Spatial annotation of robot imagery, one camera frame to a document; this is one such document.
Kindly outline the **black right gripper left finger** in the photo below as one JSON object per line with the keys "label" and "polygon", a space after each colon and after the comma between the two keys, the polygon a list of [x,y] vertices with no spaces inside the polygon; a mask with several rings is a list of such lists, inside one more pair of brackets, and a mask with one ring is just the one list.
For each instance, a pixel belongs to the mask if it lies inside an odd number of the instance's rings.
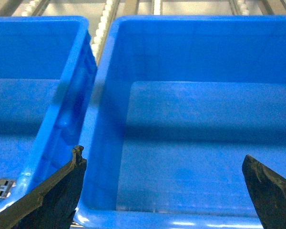
{"label": "black right gripper left finger", "polygon": [[0,212],[0,229],[70,228],[87,167],[83,149],[83,146],[75,146],[71,161]]}

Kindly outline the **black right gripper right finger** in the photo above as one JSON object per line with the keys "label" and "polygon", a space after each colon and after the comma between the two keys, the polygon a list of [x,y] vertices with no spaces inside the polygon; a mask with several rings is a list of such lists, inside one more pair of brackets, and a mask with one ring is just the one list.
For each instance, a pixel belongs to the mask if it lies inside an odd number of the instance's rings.
{"label": "black right gripper right finger", "polygon": [[242,164],[245,184],[265,229],[286,229],[286,179],[251,155]]}

